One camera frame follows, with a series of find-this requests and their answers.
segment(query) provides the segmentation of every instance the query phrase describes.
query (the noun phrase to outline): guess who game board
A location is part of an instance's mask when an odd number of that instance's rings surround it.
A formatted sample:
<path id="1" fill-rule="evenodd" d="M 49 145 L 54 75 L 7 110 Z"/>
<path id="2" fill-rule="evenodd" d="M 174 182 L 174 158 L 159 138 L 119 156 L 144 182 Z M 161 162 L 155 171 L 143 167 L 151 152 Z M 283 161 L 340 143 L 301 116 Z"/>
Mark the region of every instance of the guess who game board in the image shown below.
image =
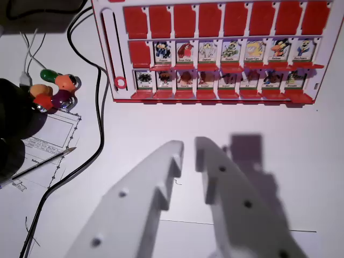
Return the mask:
<path id="1" fill-rule="evenodd" d="M 344 15 L 342 0 L 92 4 L 116 102 L 313 104 Z"/>

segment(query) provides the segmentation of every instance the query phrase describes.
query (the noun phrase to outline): orange bead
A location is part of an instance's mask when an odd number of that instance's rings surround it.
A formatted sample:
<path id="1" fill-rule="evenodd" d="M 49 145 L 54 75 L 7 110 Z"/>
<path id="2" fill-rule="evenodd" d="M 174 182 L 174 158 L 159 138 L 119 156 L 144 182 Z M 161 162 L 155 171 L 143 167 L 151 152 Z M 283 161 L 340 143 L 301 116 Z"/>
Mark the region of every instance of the orange bead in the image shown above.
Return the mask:
<path id="1" fill-rule="evenodd" d="M 55 84 L 59 86 L 60 90 L 68 90 L 69 92 L 76 90 L 76 87 L 67 74 L 56 77 Z"/>
<path id="2" fill-rule="evenodd" d="M 30 87 L 30 95 L 36 98 L 39 94 L 45 94 L 51 96 L 53 89 L 44 84 L 35 84 Z"/>

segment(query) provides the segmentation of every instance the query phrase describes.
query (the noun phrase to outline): white plastic part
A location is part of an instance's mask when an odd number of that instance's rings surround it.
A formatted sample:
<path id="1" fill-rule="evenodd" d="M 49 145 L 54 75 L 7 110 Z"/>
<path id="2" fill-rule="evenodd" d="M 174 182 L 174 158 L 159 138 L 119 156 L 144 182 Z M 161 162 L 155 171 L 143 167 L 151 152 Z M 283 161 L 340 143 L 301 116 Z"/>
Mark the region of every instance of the white plastic part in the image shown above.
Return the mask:
<path id="1" fill-rule="evenodd" d="M 196 138 L 195 145 L 196 170 L 202 172 L 218 253 L 224 258 L 306 257 L 223 150 L 205 137 Z"/>
<path id="2" fill-rule="evenodd" d="M 170 141 L 145 158 L 102 198 L 67 258 L 151 257 L 161 210 L 168 210 L 184 144 Z"/>

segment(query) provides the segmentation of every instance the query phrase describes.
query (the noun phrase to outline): purple bead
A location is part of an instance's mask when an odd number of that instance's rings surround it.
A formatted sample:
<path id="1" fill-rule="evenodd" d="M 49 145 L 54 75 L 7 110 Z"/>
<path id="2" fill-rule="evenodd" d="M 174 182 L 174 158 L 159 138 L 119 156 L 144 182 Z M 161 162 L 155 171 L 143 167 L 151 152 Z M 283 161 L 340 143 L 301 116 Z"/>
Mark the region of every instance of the purple bead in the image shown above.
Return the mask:
<path id="1" fill-rule="evenodd" d="M 59 92 L 52 97 L 52 104 L 54 108 L 59 109 L 61 105 L 71 97 L 72 94 L 68 90 L 59 90 Z"/>

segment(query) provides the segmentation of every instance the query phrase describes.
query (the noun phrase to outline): cartoon character picture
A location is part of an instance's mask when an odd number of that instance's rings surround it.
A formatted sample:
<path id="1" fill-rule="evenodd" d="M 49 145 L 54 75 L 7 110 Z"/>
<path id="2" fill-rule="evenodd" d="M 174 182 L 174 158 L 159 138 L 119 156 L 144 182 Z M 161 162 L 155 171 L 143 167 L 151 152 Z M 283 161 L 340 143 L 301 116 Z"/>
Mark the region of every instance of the cartoon character picture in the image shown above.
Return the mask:
<path id="1" fill-rule="evenodd" d="M 281 77 L 275 71 L 268 71 L 268 76 L 264 79 L 264 84 L 277 83 Z"/>
<path id="2" fill-rule="evenodd" d="M 212 88 L 214 86 L 214 74 L 202 71 L 199 73 L 199 88 Z"/>
<path id="3" fill-rule="evenodd" d="M 192 63 L 192 49 L 193 45 L 187 43 L 177 43 L 177 63 L 188 62 Z"/>
<path id="4" fill-rule="evenodd" d="M 245 61 L 261 61 L 265 51 L 265 44 L 262 40 L 247 41 L 245 50 Z"/>
<path id="5" fill-rule="evenodd" d="M 301 88 L 305 83 L 307 74 L 299 74 L 298 70 L 291 71 L 286 78 L 286 88 Z"/>
<path id="6" fill-rule="evenodd" d="M 277 73 L 274 70 L 267 71 L 267 77 L 264 79 L 264 83 L 262 86 L 262 89 L 279 89 L 281 86 L 281 81 L 282 81 L 283 74 Z"/>
<path id="7" fill-rule="evenodd" d="M 178 84 L 180 85 L 192 85 L 192 75 L 189 71 L 181 72 L 181 75 L 178 79 Z"/>
<path id="8" fill-rule="evenodd" d="M 200 42 L 198 51 L 198 62 L 210 63 L 216 60 L 217 47 L 214 42 Z"/>
<path id="9" fill-rule="evenodd" d="M 168 71 L 159 72 L 159 79 L 163 83 L 168 83 L 170 81 L 170 73 Z"/>
<path id="10" fill-rule="evenodd" d="M 157 71 L 157 89 L 171 89 L 173 75 L 169 71 Z"/>
<path id="11" fill-rule="evenodd" d="M 298 71 L 291 71 L 286 79 L 287 84 L 294 84 L 296 80 L 303 79 L 303 76 L 298 75 Z"/>
<path id="12" fill-rule="evenodd" d="M 303 53 L 306 53 L 310 50 L 310 41 L 309 40 L 304 40 L 302 41 L 301 46 L 297 48 L 297 56 L 302 56 Z"/>
<path id="13" fill-rule="evenodd" d="M 155 42 L 154 51 L 156 63 L 171 63 L 171 50 L 166 41 Z"/>
<path id="14" fill-rule="evenodd" d="M 250 70 L 247 75 L 248 82 L 259 79 L 259 73 L 256 70 Z"/>
<path id="15" fill-rule="evenodd" d="M 224 41 L 222 44 L 221 62 L 235 62 L 239 60 L 240 45 L 237 41 Z"/>
<path id="16" fill-rule="evenodd" d="M 150 82 L 152 80 L 152 76 L 150 74 L 141 73 L 139 75 L 140 82 Z"/>
<path id="17" fill-rule="evenodd" d="M 288 39 L 274 40 L 268 57 L 269 61 L 285 61 L 289 55 L 290 43 Z"/>
<path id="18" fill-rule="evenodd" d="M 138 89 L 152 88 L 152 75 L 148 71 L 135 71 L 135 79 Z"/>
<path id="19" fill-rule="evenodd" d="M 310 39 L 301 39 L 298 40 L 298 48 L 295 56 L 293 57 L 294 61 L 311 61 L 313 57 L 313 52 L 315 45 Z"/>
<path id="20" fill-rule="evenodd" d="M 237 80 L 236 74 L 224 74 L 221 72 L 219 80 L 219 89 L 221 88 L 235 88 Z"/>
<path id="21" fill-rule="evenodd" d="M 275 52 L 274 56 L 284 56 L 285 48 L 289 45 L 288 39 L 276 40 L 275 45 L 271 48 L 271 50 Z"/>
<path id="22" fill-rule="evenodd" d="M 258 85 L 259 73 L 256 70 L 250 70 L 248 74 L 242 73 L 240 82 L 241 88 L 256 88 Z"/>

